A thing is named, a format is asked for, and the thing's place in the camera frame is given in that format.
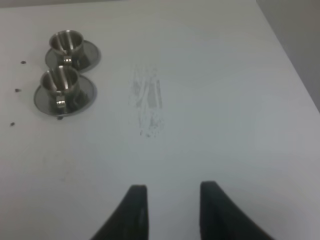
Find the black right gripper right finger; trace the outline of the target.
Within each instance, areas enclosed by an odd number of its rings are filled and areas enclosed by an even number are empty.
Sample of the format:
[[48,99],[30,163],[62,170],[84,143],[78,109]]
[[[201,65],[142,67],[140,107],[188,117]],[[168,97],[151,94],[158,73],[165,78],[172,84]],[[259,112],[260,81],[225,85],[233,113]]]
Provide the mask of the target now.
[[271,240],[215,181],[200,184],[199,211],[202,240]]

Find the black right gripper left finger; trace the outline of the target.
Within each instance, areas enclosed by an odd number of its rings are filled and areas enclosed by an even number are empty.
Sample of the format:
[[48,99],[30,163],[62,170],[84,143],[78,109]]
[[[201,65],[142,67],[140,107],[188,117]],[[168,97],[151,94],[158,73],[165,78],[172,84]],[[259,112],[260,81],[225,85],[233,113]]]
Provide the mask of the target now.
[[148,238],[148,189],[145,185],[132,185],[116,210],[92,237],[93,240],[147,240]]

